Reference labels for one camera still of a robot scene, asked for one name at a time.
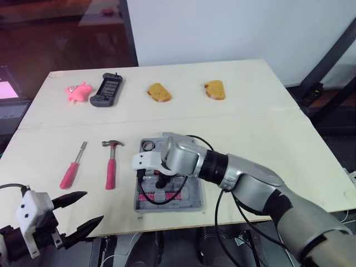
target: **toast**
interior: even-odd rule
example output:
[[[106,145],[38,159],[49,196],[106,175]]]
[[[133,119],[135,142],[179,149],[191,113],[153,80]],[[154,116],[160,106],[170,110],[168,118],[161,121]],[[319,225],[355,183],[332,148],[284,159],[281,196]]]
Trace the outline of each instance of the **toast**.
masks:
[[[171,100],[171,94],[160,83],[154,83],[150,86],[147,93],[157,102],[167,102]]]
[[[225,99],[225,90],[222,81],[215,80],[211,82],[207,82],[204,84],[204,88],[206,89],[206,94],[211,99],[214,100],[223,100]]]

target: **screwdriver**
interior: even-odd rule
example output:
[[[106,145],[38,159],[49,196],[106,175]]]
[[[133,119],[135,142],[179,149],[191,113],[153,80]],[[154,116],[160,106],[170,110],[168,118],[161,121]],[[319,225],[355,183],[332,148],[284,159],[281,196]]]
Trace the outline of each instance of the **screwdriver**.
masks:
[[[76,176],[76,173],[78,170],[79,159],[81,158],[86,145],[87,145],[87,142],[83,142],[82,146],[80,147],[80,150],[79,150],[79,153],[78,153],[78,156],[77,156],[75,162],[72,162],[71,166],[68,168],[68,170],[60,184],[61,189],[67,189],[72,186],[74,177]]]

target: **game controller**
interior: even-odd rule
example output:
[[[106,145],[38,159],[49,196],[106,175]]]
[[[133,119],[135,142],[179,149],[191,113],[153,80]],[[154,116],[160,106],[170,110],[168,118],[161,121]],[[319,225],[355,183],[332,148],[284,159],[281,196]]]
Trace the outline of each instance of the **game controller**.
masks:
[[[104,80],[96,95],[90,98],[90,103],[95,107],[110,107],[114,103],[123,79],[117,73],[105,73],[102,77]]]

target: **pink screwdriver handle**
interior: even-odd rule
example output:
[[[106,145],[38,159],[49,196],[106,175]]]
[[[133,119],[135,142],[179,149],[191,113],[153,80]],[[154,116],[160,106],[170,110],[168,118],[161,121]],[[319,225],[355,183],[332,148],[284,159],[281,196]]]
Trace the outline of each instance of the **pink screwdriver handle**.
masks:
[[[115,188],[115,175],[116,175],[116,160],[109,159],[109,162],[107,164],[105,189],[110,190]]]
[[[65,176],[63,177],[63,180],[60,184],[61,189],[67,189],[71,187],[74,177],[76,176],[78,170],[78,163],[72,162],[71,166],[67,170]]]

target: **hammer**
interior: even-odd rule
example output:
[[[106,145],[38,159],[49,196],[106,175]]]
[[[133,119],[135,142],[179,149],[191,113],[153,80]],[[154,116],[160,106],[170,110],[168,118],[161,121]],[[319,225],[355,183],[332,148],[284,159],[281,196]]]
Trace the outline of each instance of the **hammer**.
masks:
[[[107,164],[107,175],[106,175],[106,186],[105,189],[110,190],[115,188],[115,176],[116,176],[116,160],[115,160],[115,151],[116,146],[124,146],[123,143],[110,140],[110,141],[103,141],[102,146],[110,146],[110,159]]]

